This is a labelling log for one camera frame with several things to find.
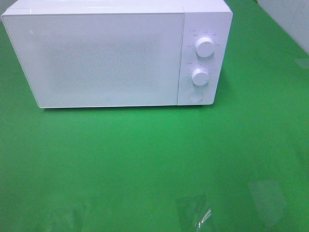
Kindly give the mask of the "round door release button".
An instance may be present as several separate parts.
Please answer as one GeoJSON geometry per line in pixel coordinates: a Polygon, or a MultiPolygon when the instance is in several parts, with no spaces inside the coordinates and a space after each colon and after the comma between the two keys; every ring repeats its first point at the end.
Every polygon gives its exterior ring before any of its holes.
{"type": "Polygon", "coordinates": [[[203,93],[201,91],[194,91],[189,94],[189,100],[192,102],[201,102],[203,100],[203,93]]]}

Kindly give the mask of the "white microwave oven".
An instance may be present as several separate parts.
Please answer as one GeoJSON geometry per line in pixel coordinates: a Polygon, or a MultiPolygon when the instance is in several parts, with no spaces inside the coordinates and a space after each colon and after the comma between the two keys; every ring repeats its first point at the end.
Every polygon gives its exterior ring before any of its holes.
{"type": "Polygon", "coordinates": [[[183,35],[175,105],[210,105],[215,99],[233,18],[232,11],[223,0],[18,0],[2,14],[1,19],[3,22],[6,15],[179,13],[183,14],[183,35]],[[215,40],[214,53],[207,58],[199,57],[195,50],[195,42],[204,35],[215,40]],[[192,82],[192,72],[198,68],[210,72],[209,81],[203,86],[192,82]],[[194,91],[203,93],[201,102],[189,100],[189,94],[194,91]]]}

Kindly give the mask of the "white microwave door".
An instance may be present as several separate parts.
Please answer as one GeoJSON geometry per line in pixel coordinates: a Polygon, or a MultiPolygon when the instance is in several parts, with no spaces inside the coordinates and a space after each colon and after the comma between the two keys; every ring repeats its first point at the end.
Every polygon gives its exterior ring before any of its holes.
{"type": "Polygon", "coordinates": [[[6,15],[40,108],[175,105],[183,14],[6,15]]]}

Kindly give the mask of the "white microwave knob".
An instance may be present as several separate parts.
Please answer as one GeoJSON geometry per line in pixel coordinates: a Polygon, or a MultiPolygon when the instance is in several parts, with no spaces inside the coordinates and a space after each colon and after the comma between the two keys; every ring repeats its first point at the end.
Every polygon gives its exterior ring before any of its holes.
{"type": "Polygon", "coordinates": [[[214,53],[215,40],[209,36],[204,35],[195,42],[196,54],[201,58],[207,58],[214,53]]]}
{"type": "Polygon", "coordinates": [[[196,86],[203,86],[208,83],[210,72],[207,69],[198,68],[192,72],[192,82],[196,86]]]}

